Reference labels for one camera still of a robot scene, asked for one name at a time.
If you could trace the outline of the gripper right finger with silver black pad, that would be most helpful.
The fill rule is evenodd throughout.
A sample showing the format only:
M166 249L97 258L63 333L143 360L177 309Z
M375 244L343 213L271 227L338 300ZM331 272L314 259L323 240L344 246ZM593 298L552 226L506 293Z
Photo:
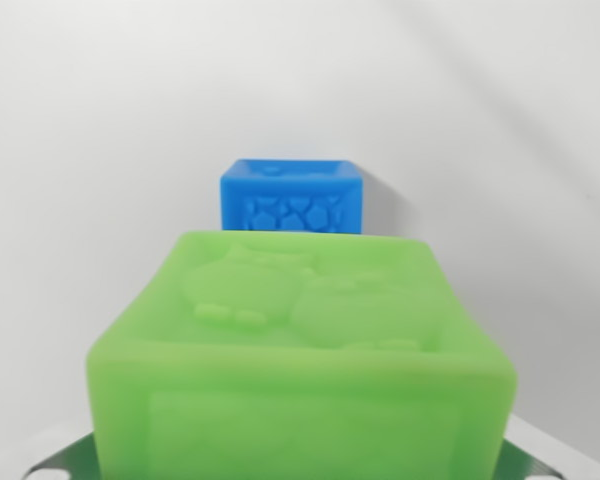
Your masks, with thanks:
M501 478L600 479L600 463L512 415L501 450Z

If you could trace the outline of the gripper left finger with silver black pad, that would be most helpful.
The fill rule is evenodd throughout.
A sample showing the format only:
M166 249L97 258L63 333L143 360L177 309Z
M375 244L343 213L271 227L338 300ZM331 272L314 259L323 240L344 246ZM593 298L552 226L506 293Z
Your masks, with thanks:
M100 479L88 413L0 447L0 479Z

